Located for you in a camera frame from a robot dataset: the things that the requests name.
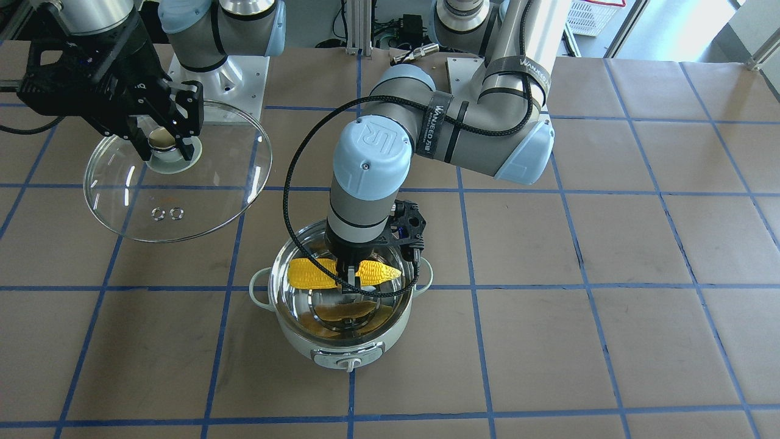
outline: corn cob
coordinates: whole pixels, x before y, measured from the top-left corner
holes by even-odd
[[[317,259],[331,273],[336,272],[336,261]],[[355,273],[360,277],[361,285],[379,285],[401,276],[401,272],[379,261],[362,261]],[[322,273],[309,259],[298,258],[290,261],[287,267],[287,281],[293,288],[300,290],[327,290],[336,288],[336,282]]]

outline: black device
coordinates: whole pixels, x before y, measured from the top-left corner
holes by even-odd
[[[412,48],[423,45],[423,17],[404,14],[398,32],[399,43],[409,43]]]

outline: ur robot arm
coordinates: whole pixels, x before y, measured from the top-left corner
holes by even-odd
[[[518,184],[539,178],[555,136],[539,119],[568,7],[564,0],[434,2],[436,37],[484,62],[471,97],[436,91],[416,66],[393,66],[370,93],[377,101],[342,132],[326,235],[339,277],[350,282],[343,291],[360,287],[357,265],[388,241],[417,264],[425,222],[416,205],[395,200],[413,153]]]

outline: white crate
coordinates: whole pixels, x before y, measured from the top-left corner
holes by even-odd
[[[573,0],[569,9],[569,27],[578,35],[595,37],[607,26],[607,23],[620,8],[626,7],[625,0],[617,2],[596,2],[593,0]]]

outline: blue tape line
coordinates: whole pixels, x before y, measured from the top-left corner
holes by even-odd
[[[346,439],[355,437],[355,372],[349,373],[349,407],[347,408]]]
[[[46,184],[46,183],[30,183],[25,185],[24,183],[0,183],[2,188],[22,188],[22,187],[34,187],[34,188],[47,188],[47,189],[81,189],[81,184]],[[125,189],[126,186],[117,185],[102,185],[97,186],[102,189]],[[184,190],[184,191],[245,191],[247,187],[244,186],[196,186],[196,185],[181,185],[181,184],[141,184],[134,186],[139,189],[171,189],[171,190]],[[282,191],[282,186],[266,186],[264,191]],[[327,192],[330,191],[329,187],[325,186],[292,186],[290,191],[297,192]],[[473,187],[458,189],[456,187],[401,187],[401,192],[409,193],[458,193],[463,191],[467,194],[560,194],[559,189],[532,189],[525,187],[518,188],[487,188],[487,187]],[[564,194],[567,195],[641,195],[641,196],[657,196],[661,195],[670,196],[693,196],[693,197],[765,197],[765,198],[778,198],[780,192],[695,192],[695,191],[618,191],[618,190],[598,190],[598,189],[564,189]]]
[[[685,407],[636,407],[626,409],[630,415],[651,413],[701,413],[701,412],[742,412],[741,405],[691,405]]]
[[[250,155],[249,166],[246,170],[246,184],[244,188],[244,204],[248,201],[250,187],[252,184],[252,168],[254,167],[254,161],[257,158],[257,146],[260,142],[255,139],[252,144],[252,154]],[[236,240],[233,242],[233,252],[230,259],[230,271],[228,271],[227,285],[225,288],[225,300],[222,303],[222,317],[219,321],[219,334],[217,336],[217,347],[214,350],[214,363],[211,367],[211,381],[208,385],[208,395],[206,397],[206,409],[204,410],[204,418],[211,418],[211,409],[214,407],[214,395],[217,391],[217,378],[219,376],[219,364],[222,361],[222,348],[225,343],[225,331],[228,326],[228,314],[230,310],[230,299],[233,293],[233,284],[236,280],[236,266],[238,265],[239,250],[241,248],[241,235],[243,233],[243,225],[245,215],[241,215],[239,218],[238,226],[236,227]],[[201,439],[206,439],[208,436],[208,424],[204,424],[200,429]]]
[[[331,112],[336,108],[333,107],[301,107],[301,106],[288,106],[288,105],[266,105],[264,109],[278,109],[288,111],[327,111]],[[356,109],[347,109],[348,112],[356,112]]]
[[[485,406],[487,408],[487,424],[490,429],[491,439],[495,439],[495,420],[493,419],[493,397],[490,390],[490,377],[488,376],[488,363],[485,360],[484,339],[482,337],[482,321],[480,319],[480,305],[477,298],[477,281],[474,276],[474,262],[471,253],[471,236],[469,234],[469,219],[466,214],[466,194],[463,191],[463,175],[460,166],[456,167],[458,177],[458,189],[460,198],[460,215],[463,221],[463,238],[466,242],[466,261],[469,266],[469,286],[471,290],[471,305],[474,311],[474,326],[477,331],[477,348],[480,353],[480,368],[482,370],[482,387],[485,393]]]
[[[660,123],[710,123],[709,120],[696,119],[659,119],[653,117],[631,117],[631,116],[577,116],[565,114],[548,114],[553,120],[618,120],[626,122],[660,122]],[[715,123],[730,123],[734,125],[780,125],[780,122],[765,120],[715,120]]]
[[[780,404],[751,405],[753,410],[769,411],[780,409]],[[682,405],[661,407],[626,408],[629,415],[662,414],[662,413],[706,413],[706,412],[740,412],[741,405]],[[562,418],[571,416],[615,416],[618,409],[575,409],[575,410],[539,410],[527,412],[493,412],[494,418]],[[487,419],[487,412],[464,413],[420,413],[420,414],[366,414],[356,415],[355,422],[372,423],[388,421],[422,421],[450,419]],[[347,423],[348,416],[269,416],[269,417],[234,417],[211,419],[85,419],[65,421],[65,428],[74,427],[155,427],[155,426],[214,426],[214,425],[261,425],[290,423]],[[58,421],[5,421],[0,422],[0,430],[11,428],[52,428]]]
[[[698,284],[703,289],[729,289],[729,290],[778,290],[780,284]],[[694,284],[632,284],[617,282],[612,284],[588,284],[593,289],[607,290],[616,288],[668,288],[683,289],[696,287]],[[585,284],[435,284],[431,285],[431,290],[471,290],[472,287],[478,291],[490,290],[584,290]],[[0,291],[100,291],[101,286],[96,285],[0,285]],[[108,285],[106,291],[225,291],[225,287],[219,285]],[[258,291],[266,291],[268,287],[256,286]],[[247,285],[233,285],[233,291],[248,291]]]
[[[19,208],[19,204],[22,202],[22,197],[24,196],[25,191],[27,191],[25,186],[30,184],[30,181],[33,179],[35,170],[38,169],[38,165],[41,164],[41,160],[44,158],[46,149],[51,143],[51,138],[54,137],[55,132],[57,132],[57,127],[53,127],[49,130],[49,133],[46,136],[46,140],[44,141],[43,146],[41,146],[41,150],[38,152],[38,155],[35,158],[33,165],[30,167],[30,172],[27,173],[27,178],[24,179],[24,185],[22,186],[22,189],[19,191],[19,194],[16,196],[16,200],[14,200],[13,205],[11,206],[11,210],[9,210],[8,212],[8,215],[5,216],[5,221],[3,222],[2,226],[0,226],[0,239],[2,239],[2,237],[5,235],[5,231],[8,230],[8,226],[11,223],[11,219],[13,218],[13,215],[16,213],[16,209]]]
[[[699,104],[701,105],[701,108],[704,110],[704,113],[707,115],[707,118],[712,122],[712,117],[710,115],[710,112],[707,110],[706,105],[704,104],[704,100],[702,100],[701,96],[699,95],[699,92],[697,91],[696,87],[693,85],[692,80],[690,79],[690,76],[688,75],[688,72],[685,69],[685,66],[680,63],[679,64],[680,69],[682,70],[682,74],[685,76],[686,80],[688,81],[689,86],[691,87],[691,90],[693,90],[693,93],[696,95],[697,100],[699,101]],[[731,155],[731,152],[729,151],[728,146],[726,146],[725,141],[723,140],[723,137],[721,136],[721,132],[718,129],[718,127],[712,123],[712,127],[715,130],[715,133],[718,135],[718,140],[720,140],[721,145],[724,148],[724,151],[726,155],[729,157],[729,160],[732,162],[732,165],[734,166],[734,170],[737,172],[737,176],[742,181],[745,189],[750,193],[750,187],[747,185],[747,182],[745,181],[742,173],[739,171],[739,167],[736,165],[736,162],[734,161],[734,158]],[[780,250],[780,245],[778,245],[777,237],[772,233],[771,228],[769,227],[768,223],[766,222],[766,218],[764,217],[763,212],[761,211],[761,208],[758,206],[758,203],[756,202],[756,199],[751,197],[753,200],[753,205],[756,207],[756,210],[758,211],[759,216],[761,216],[761,219],[764,221],[764,225],[767,227],[767,230],[769,231],[769,234],[772,237],[772,240],[775,242],[775,246],[778,247],[778,250]],[[682,253],[683,258],[688,260],[688,256],[683,250]],[[734,388],[736,390],[737,396],[739,397],[739,402],[742,404],[742,407],[745,411],[745,416],[747,416],[748,423],[750,424],[750,429],[753,431],[753,436],[756,439],[759,439],[761,435],[758,433],[758,428],[756,426],[755,420],[753,419],[753,413],[750,412],[750,407],[747,404],[747,401],[745,399],[745,394],[742,391],[742,386],[739,384],[739,381],[736,378],[736,374],[734,373],[734,368],[731,364],[731,360],[729,359],[729,355],[725,350],[725,347],[723,346],[723,342],[721,340],[720,334],[718,333],[718,328],[715,326],[715,322],[712,319],[712,315],[710,314],[710,309],[707,306],[707,301],[704,299],[704,295],[701,292],[701,288],[698,285],[698,281],[693,273],[693,270],[691,270],[691,278],[693,279],[693,282],[697,284],[697,295],[699,296],[699,300],[702,306],[702,309],[704,310],[704,316],[707,317],[707,324],[709,324],[710,329],[712,330],[712,334],[715,338],[716,345],[718,346],[718,350],[721,352],[721,356],[723,358],[723,362],[726,366],[726,369],[729,372],[729,377],[732,380],[732,383],[734,385]]]
[[[780,410],[780,404],[751,404],[751,410]]]
[[[561,174],[558,170],[558,163],[555,161],[555,154],[550,155],[550,163],[552,164],[552,170],[555,174],[555,182],[558,185],[558,189],[561,190],[561,202],[563,203],[563,211],[566,215],[566,222],[569,224],[569,232],[572,235],[572,242],[574,244],[574,252],[577,255],[577,262],[580,265],[580,274],[583,278],[585,285],[585,292],[587,293],[587,300],[590,305],[590,311],[593,313],[593,320],[596,324],[596,332],[598,333],[598,340],[601,343],[601,352],[604,354],[604,363],[607,366],[607,372],[609,373],[609,381],[612,383],[612,392],[615,394],[615,403],[618,406],[618,414],[620,415],[620,423],[623,426],[623,433],[626,435],[626,439],[631,439],[631,430],[629,429],[628,419],[626,418],[626,410],[623,408],[623,400],[620,394],[620,388],[618,387],[618,380],[615,376],[615,369],[612,367],[612,357],[607,349],[607,339],[604,336],[604,328],[601,326],[601,317],[598,314],[598,308],[596,307],[596,299],[593,296],[593,289],[590,287],[590,283],[585,270],[585,262],[583,259],[583,253],[580,248],[580,239],[577,237],[576,228],[574,227],[574,221],[572,220],[572,213],[569,210],[569,203],[566,200],[566,194],[563,193],[563,183],[561,181]]]
[[[568,416],[608,416],[619,415],[618,409],[582,409],[582,410],[538,410],[534,412],[497,412],[497,418],[549,418]]]
[[[356,98],[360,98],[360,91],[361,91],[361,84],[363,80],[363,49],[359,49],[357,51],[357,85],[356,85],[356,91],[355,96]],[[355,119],[360,117],[361,115],[361,108],[360,104],[357,105],[355,108]],[[346,428],[346,437],[347,439],[353,439],[355,436],[355,370],[353,370],[351,373],[349,373],[349,406],[347,407],[347,428]]]
[[[147,166],[144,164],[144,167],[141,168],[141,171],[138,176],[139,183],[144,180],[144,176],[146,176],[147,172]],[[105,270],[105,275],[103,276],[103,284],[101,285],[100,293],[97,295],[97,301],[95,302],[95,307],[92,310],[92,317],[90,318],[90,324],[87,327],[87,334],[84,336],[84,343],[81,347],[81,353],[79,354],[79,359],[76,362],[76,369],[73,371],[73,378],[70,381],[70,386],[68,388],[68,393],[65,397],[65,403],[62,405],[62,411],[59,415],[59,423],[57,426],[57,429],[54,433],[54,439],[59,439],[62,435],[62,428],[65,426],[65,421],[68,418],[68,412],[70,411],[70,406],[73,403],[73,395],[76,393],[76,386],[79,383],[79,378],[81,378],[81,370],[84,366],[84,361],[87,359],[87,351],[89,351],[90,343],[92,342],[92,335],[94,334],[95,326],[98,323],[98,315],[100,314],[100,309],[103,306],[103,301],[105,299],[105,292],[106,288],[108,286],[108,281],[111,279],[111,275],[114,272],[114,265],[116,264],[116,258],[119,256],[119,249],[122,247],[122,241],[123,237],[122,235],[127,231],[127,227],[130,222],[130,218],[133,215],[133,209],[135,208],[136,202],[138,201],[138,190],[136,189],[133,191],[133,200],[130,201],[130,205],[127,208],[127,214],[125,214],[125,221],[122,223],[122,229],[120,230],[122,233],[116,238],[116,243],[114,244],[114,250],[111,253],[111,258],[108,260],[108,268]]]
[[[767,217],[766,215],[764,215],[764,211],[758,205],[758,201],[753,196],[753,193],[750,190],[750,185],[748,185],[747,180],[745,180],[745,176],[742,174],[742,171],[739,170],[739,166],[737,166],[736,160],[734,160],[734,156],[729,150],[729,146],[726,144],[726,140],[723,138],[721,131],[718,129],[718,125],[715,124],[715,121],[713,121],[712,119],[712,115],[710,114],[709,110],[707,110],[707,107],[704,105],[704,100],[701,98],[701,95],[699,95],[699,91],[696,89],[696,86],[693,85],[693,81],[690,79],[690,75],[688,74],[688,71],[686,70],[685,66],[682,63],[680,63],[679,65],[680,65],[680,69],[682,70],[682,74],[685,75],[685,78],[688,81],[688,85],[691,87],[691,90],[693,90],[693,93],[696,95],[696,99],[698,99],[701,108],[704,109],[704,114],[707,115],[707,118],[709,119],[709,122],[712,125],[712,129],[715,130],[715,133],[718,135],[718,140],[721,142],[723,151],[729,157],[729,161],[734,167],[734,171],[736,172],[736,175],[739,177],[739,181],[742,182],[742,185],[745,187],[745,190],[750,195],[750,200],[753,202],[753,206],[756,208],[756,212],[758,212],[758,216],[761,218],[761,222],[764,223],[764,227],[766,227],[767,232],[769,232],[769,236],[772,238],[772,241],[775,243],[775,247],[780,252],[780,241],[778,240],[778,237],[775,234],[775,232],[772,230],[772,227],[769,225],[769,222],[767,221]]]
[[[626,114],[626,117],[629,117],[629,112],[626,107],[626,103],[623,101],[622,95],[620,94],[620,90],[618,89],[618,85],[615,82],[615,77],[612,74],[612,69],[609,66],[609,63],[607,60],[604,60],[604,66],[607,69],[607,75],[609,76],[609,80],[612,82],[612,86],[615,89],[615,93],[618,95],[618,100],[620,102],[620,106],[623,110],[623,112]],[[685,69],[680,65],[682,72],[686,75],[686,78],[689,81],[689,84],[691,87],[693,87],[693,83],[690,82],[690,78],[687,76],[687,72]],[[699,103],[702,105],[702,108],[704,108],[704,101],[701,100],[700,96],[697,94],[695,88],[694,88],[694,94],[697,95],[697,98],[699,99]],[[704,108],[705,114],[707,114],[707,118],[711,120],[711,117],[709,117],[709,113],[706,108]],[[640,154],[642,155],[642,159],[645,162],[645,166],[647,167],[647,172],[650,174],[650,178],[653,180],[653,185],[658,191],[658,181],[655,178],[655,174],[653,172],[653,169],[650,165],[650,161],[647,158],[647,154],[644,151],[644,147],[642,145],[642,141],[639,139],[639,134],[636,132],[636,127],[634,126],[633,121],[629,121],[629,126],[631,128],[631,132],[634,136],[634,140],[636,141],[636,146],[640,150]],[[666,215],[666,219],[669,223],[669,227],[672,229],[672,235],[675,237],[675,241],[677,242],[677,246],[680,249],[680,253],[682,254],[682,258],[685,261],[686,268],[688,269],[688,274],[690,275],[691,280],[693,281],[693,286],[696,290],[697,297],[699,298],[699,302],[702,306],[702,309],[704,311],[704,316],[707,319],[707,324],[710,327],[710,330],[712,332],[712,335],[715,339],[716,345],[718,346],[718,350],[721,352],[721,357],[723,359],[723,363],[725,364],[726,369],[729,372],[729,377],[731,378],[732,384],[736,390],[737,396],[739,397],[739,402],[741,406],[743,407],[743,410],[745,412],[745,416],[747,417],[748,423],[750,424],[750,429],[753,431],[753,435],[756,439],[759,439],[761,436],[758,433],[758,429],[756,428],[756,423],[753,421],[753,415],[750,413],[750,407],[747,405],[747,402],[745,401],[745,395],[742,392],[742,388],[739,385],[739,381],[736,379],[736,375],[734,374],[734,369],[732,367],[731,361],[729,360],[729,356],[726,354],[725,348],[723,347],[723,343],[721,342],[720,335],[718,334],[718,329],[715,327],[714,321],[712,319],[712,315],[710,314],[709,308],[707,307],[707,302],[704,300],[704,295],[701,292],[701,286],[699,285],[698,280],[696,279],[696,274],[693,272],[693,267],[690,265],[690,259],[688,258],[688,255],[686,253],[686,250],[683,246],[683,241],[680,239],[679,233],[677,231],[677,226],[675,225],[674,219],[672,218],[672,214],[669,212],[668,206],[666,204],[666,200],[664,200],[664,196],[661,195],[659,192],[658,199],[661,201],[661,207],[664,209],[664,213]]]

